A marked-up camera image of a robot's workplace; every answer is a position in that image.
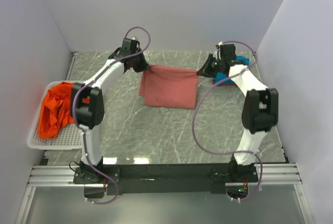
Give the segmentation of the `salmon pink t-shirt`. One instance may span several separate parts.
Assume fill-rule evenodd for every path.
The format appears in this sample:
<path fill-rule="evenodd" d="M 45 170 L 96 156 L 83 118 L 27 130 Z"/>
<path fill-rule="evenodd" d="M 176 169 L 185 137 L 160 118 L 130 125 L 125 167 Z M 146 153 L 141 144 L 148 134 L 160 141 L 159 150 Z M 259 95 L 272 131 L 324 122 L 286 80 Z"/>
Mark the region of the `salmon pink t-shirt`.
<path fill-rule="evenodd" d="M 145 106 L 194 109 L 197 86 L 195 70 L 151 65 L 142 74 L 139 95 Z"/>

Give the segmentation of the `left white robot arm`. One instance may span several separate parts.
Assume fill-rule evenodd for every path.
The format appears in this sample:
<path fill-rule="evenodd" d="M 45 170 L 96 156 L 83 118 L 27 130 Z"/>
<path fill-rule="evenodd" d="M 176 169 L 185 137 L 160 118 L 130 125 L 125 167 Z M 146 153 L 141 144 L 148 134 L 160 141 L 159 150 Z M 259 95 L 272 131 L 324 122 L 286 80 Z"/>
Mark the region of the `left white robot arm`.
<path fill-rule="evenodd" d="M 122 46 L 108 57 L 102 68 L 88 80 L 73 85 L 70 114 L 75 125 L 82 131 L 81 162 L 90 165 L 85 176 L 91 183 L 99 183 L 104 177 L 104 170 L 98 165 L 103 159 L 99 144 L 99 125 L 105 114 L 105 90 L 126 71 L 133 69 L 139 73 L 149 68 L 140 42 L 136 38 L 124 38 Z"/>

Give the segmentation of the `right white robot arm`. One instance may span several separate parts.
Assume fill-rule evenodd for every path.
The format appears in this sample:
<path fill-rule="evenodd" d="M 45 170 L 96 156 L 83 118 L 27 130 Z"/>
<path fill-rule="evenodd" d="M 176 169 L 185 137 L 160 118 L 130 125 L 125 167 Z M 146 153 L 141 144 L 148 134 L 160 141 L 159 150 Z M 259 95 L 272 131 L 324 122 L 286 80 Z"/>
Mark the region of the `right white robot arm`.
<path fill-rule="evenodd" d="M 241 114 L 244 131 L 238 148 L 230 153 L 227 173 L 235 182 L 256 174 L 257 150 L 267 133 L 278 123 L 278 91 L 264 85 L 250 68 L 251 65 L 237 58 L 235 42 L 226 41 L 216 45 L 216 51 L 209 54 L 196 72 L 206 78 L 215 78 L 218 73 L 223 73 L 225 80 L 233 81 L 245 96 Z"/>

